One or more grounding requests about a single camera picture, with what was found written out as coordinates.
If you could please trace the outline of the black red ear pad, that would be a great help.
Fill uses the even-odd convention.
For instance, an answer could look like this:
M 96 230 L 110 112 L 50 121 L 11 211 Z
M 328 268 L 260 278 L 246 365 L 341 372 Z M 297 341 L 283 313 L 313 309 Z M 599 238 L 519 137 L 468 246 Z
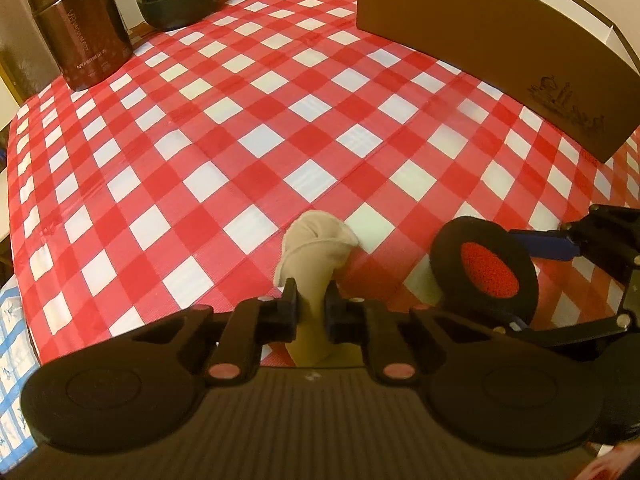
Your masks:
M 464 216 L 444 224 L 430 251 L 439 307 L 488 327 L 529 325 L 539 299 L 528 251 L 501 226 Z

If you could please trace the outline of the beige stocking sock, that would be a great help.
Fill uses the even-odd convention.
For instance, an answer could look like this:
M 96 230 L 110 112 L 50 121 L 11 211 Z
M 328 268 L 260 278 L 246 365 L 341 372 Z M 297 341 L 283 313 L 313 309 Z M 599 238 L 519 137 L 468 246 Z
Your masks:
M 332 214 L 308 210 L 285 232 L 273 284 L 292 278 L 297 287 L 296 337 L 285 345 L 298 367 L 351 367 L 362 364 L 354 344 L 331 344 L 324 326 L 323 303 L 334 274 L 348 261 L 359 240 Z

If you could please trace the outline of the red white checkered tablecloth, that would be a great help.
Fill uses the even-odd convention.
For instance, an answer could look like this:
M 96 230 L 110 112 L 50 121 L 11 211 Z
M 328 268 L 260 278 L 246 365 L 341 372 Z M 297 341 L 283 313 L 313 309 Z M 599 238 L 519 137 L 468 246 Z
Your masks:
M 8 146 L 13 262 L 40 359 L 191 304 L 272 292 L 286 228 L 342 219 L 349 295 L 437 304 L 436 232 L 553 229 L 639 203 L 639 142 L 597 162 L 454 66 L 362 32 L 356 0 L 222 0 L 110 79 L 57 79 Z

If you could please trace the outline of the brown cardboard box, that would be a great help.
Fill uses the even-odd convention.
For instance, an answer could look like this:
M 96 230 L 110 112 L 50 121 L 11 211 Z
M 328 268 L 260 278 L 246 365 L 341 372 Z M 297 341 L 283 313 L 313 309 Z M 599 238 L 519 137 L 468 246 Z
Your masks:
M 639 55 L 586 0 L 358 0 L 357 25 L 512 96 L 601 162 L 639 127 Z

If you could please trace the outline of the blue white patterned cloth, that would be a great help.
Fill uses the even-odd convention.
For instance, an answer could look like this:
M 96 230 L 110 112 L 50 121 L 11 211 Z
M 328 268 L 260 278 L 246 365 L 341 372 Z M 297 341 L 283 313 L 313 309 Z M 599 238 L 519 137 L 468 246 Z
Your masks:
M 39 362 L 30 340 L 15 276 L 1 287 L 0 344 L 1 471 L 7 472 L 36 447 L 21 409 L 21 393 Z

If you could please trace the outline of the sheer curtain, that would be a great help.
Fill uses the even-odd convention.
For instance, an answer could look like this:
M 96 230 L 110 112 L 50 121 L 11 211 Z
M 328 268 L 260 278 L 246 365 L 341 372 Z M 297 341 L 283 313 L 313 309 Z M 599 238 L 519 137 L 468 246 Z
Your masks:
M 1 0 L 1 73 L 20 102 L 60 74 L 27 0 Z

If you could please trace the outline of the brown metal canister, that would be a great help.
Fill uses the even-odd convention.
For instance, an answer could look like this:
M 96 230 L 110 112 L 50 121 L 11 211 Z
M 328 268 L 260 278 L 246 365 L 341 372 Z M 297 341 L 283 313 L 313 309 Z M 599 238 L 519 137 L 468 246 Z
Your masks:
M 116 73 L 132 55 L 115 0 L 27 0 L 66 84 L 86 90 Z

